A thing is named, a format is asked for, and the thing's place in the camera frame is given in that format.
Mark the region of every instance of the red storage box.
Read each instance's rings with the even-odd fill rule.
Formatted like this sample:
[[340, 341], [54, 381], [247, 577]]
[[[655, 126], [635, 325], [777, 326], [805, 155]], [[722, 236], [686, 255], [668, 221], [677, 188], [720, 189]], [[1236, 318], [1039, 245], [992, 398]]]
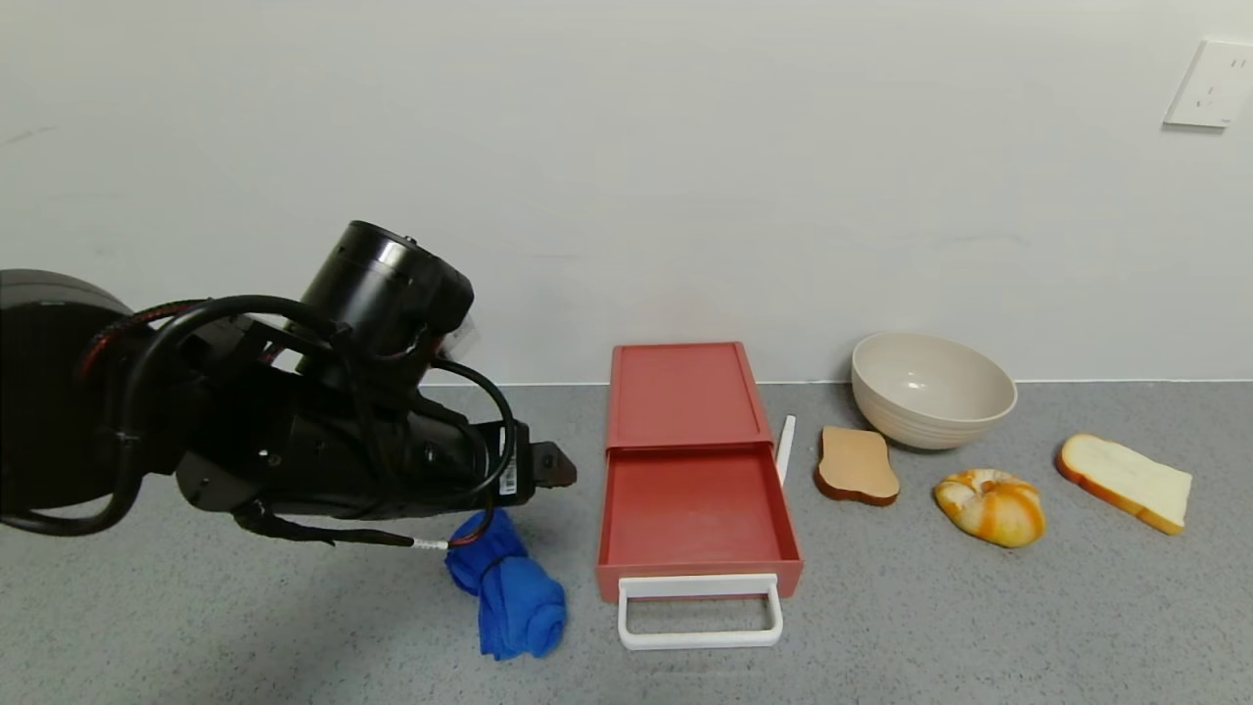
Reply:
[[615, 348], [605, 447], [596, 582], [604, 600], [619, 602], [623, 642], [682, 649], [777, 641], [781, 619], [763, 632], [632, 635], [625, 627], [624, 586], [630, 597], [648, 599], [763, 592], [777, 612], [778, 597], [801, 580], [744, 346]]

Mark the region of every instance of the white drawer handle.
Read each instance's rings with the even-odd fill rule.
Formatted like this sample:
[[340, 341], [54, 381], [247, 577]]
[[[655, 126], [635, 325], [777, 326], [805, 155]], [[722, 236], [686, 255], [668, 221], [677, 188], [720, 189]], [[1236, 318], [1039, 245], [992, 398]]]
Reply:
[[[764, 595], [771, 612], [771, 627], [748, 631], [694, 631], [634, 634], [626, 629], [626, 601], [640, 597], [714, 597], [724, 595]], [[774, 646], [783, 636], [783, 609], [779, 605], [778, 576], [669, 576], [621, 579], [618, 581], [618, 636], [632, 651], [658, 649], [736, 649]]]

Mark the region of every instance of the gray countertop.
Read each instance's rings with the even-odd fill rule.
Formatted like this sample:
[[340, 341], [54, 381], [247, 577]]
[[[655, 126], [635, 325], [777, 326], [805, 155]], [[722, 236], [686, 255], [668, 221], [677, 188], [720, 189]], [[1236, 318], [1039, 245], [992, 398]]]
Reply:
[[[1253, 699], [1253, 384], [1024, 386], [1017, 411], [950, 453], [893, 448], [901, 497], [836, 503], [813, 488], [823, 425], [860, 426], [848, 389], [762, 388], [798, 417], [787, 497], [806, 560], [772, 649], [628, 652], [593, 581], [605, 389], [516, 388], [579, 483], [512, 512], [569, 594], [545, 660], [479, 655], [476, 601], [441, 555], [292, 545], [200, 513], [149, 480], [115, 530], [0, 531], [0, 702], [1150, 702]], [[477, 393], [432, 393], [489, 418]], [[1158, 533], [1051, 467], [1089, 431], [1194, 476], [1187, 531]], [[931, 501], [942, 477], [997, 467], [1034, 482], [1049, 533], [1005, 551]], [[446, 536], [461, 518], [395, 522]], [[650, 604], [633, 626], [736, 629], [756, 604]]]

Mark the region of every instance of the black cylindrical motor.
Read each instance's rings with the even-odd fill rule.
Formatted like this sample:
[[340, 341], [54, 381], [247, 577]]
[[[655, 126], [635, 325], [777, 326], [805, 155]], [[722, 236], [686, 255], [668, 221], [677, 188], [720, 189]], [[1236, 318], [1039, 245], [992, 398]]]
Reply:
[[[440, 341], [474, 302], [461, 272], [410, 237], [352, 220], [301, 298], [322, 314], [352, 326], [371, 378], [417, 387]], [[306, 359], [297, 371], [342, 388], [342, 371]]]

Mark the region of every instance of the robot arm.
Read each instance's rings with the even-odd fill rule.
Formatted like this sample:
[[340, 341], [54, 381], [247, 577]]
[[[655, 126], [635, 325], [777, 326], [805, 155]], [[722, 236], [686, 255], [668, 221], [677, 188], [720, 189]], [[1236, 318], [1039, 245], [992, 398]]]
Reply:
[[[0, 521], [95, 533], [127, 515], [144, 476], [173, 475], [194, 507], [276, 538], [413, 543], [281, 518], [292, 515], [486, 508], [485, 528], [492, 508], [571, 485], [575, 470], [556, 446], [530, 441], [491, 382], [440, 357], [472, 299], [442, 259], [360, 220], [299, 302], [229, 296], [133, 313], [79, 279], [6, 270]], [[283, 349], [301, 356], [294, 374], [271, 364]], [[500, 419], [471, 425], [424, 398], [431, 368], [481, 387]], [[39, 512], [105, 495], [91, 517]]]

